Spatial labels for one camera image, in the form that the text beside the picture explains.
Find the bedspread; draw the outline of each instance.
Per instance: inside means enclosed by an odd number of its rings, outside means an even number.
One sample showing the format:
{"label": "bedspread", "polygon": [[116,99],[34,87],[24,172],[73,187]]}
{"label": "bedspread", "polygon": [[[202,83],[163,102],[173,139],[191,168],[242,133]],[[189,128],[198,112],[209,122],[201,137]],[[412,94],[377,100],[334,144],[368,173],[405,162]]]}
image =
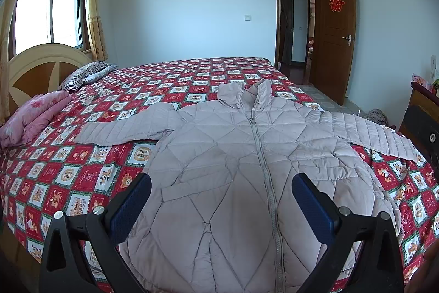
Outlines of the bedspread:
{"label": "bedspread", "polygon": [[[113,147],[74,144],[87,122],[109,122],[164,101],[175,109],[216,99],[221,83],[271,81],[274,96],[323,109],[263,58],[216,58],[153,63],[114,71],[72,96],[72,102],[31,143],[1,153],[0,195],[4,220],[38,261],[54,212],[68,215],[106,205],[146,164],[154,141]],[[439,187],[420,156],[415,162],[368,153],[353,146],[374,169],[383,187],[400,201],[405,278],[422,262],[425,246],[439,237]],[[87,259],[102,289],[111,291],[89,243]]]}

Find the door handle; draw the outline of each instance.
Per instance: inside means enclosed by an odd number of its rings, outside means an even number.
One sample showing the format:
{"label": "door handle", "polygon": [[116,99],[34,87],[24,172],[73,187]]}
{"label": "door handle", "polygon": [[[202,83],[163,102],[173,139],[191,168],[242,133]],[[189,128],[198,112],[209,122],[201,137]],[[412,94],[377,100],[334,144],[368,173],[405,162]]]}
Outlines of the door handle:
{"label": "door handle", "polygon": [[343,39],[346,39],[348,41],[348,46],[351,46],[351,42],[352,42],[352,35],[349,36],[342,36]]}

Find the jacket's left sleeve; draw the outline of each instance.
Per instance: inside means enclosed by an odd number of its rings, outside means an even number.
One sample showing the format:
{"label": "jacket's left sleeve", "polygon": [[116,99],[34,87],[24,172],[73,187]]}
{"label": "jacket's left sleeve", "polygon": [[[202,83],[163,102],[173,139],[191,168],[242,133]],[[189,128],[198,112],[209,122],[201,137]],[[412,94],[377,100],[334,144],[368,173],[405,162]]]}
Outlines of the jacket's left sleeve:
{"label": "jacket's left sleeve", "polygon": [[185,120],[175,111],[172,104],[158,102],[130,118],[88,123],[81,129],[75,142],[113,146],[130,140],[159,140],[184,123]]}
{"label": "jacket's left sleeve", "polygon": [[308,123],[343,138],[352,144],[373,149],[384,155],[416,161],[416,150],[412,142],[391,129],[355,115],[340,112],[311,111],[300,107],[298,111]]}

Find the jacket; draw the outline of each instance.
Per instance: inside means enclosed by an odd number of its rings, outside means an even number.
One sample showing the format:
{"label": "jacket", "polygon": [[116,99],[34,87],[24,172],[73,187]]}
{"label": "jacket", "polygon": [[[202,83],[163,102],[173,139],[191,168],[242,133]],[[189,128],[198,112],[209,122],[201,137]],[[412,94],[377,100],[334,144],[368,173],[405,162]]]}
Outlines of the jacket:
{"label": "jacket", "polygon": [[411,142],[354,115],[273,97],[268,80],[248,90],[220,85],[217,100],[178,111],[157,103],[125,120],[91,123],[76,141],[147,138],[159,139],[143,170],[151,196],[119,249],[151,292],[295,292],[326,250],[292,195],[299,172],[339,207],[388,212],[400,232],[398,207],[349,143],[414,160]]}

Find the headboard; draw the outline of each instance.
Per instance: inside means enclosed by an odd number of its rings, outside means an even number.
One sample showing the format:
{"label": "headboard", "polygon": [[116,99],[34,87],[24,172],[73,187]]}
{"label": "headboard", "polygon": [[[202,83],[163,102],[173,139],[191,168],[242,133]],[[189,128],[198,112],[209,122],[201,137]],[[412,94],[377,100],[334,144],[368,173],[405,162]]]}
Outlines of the headboard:
{"label": "headboard", "polygon": [[64,44],[42,44],[16,55],[9,61],[9,112],[39,93],[56,91],[76,69],[91,59]]}

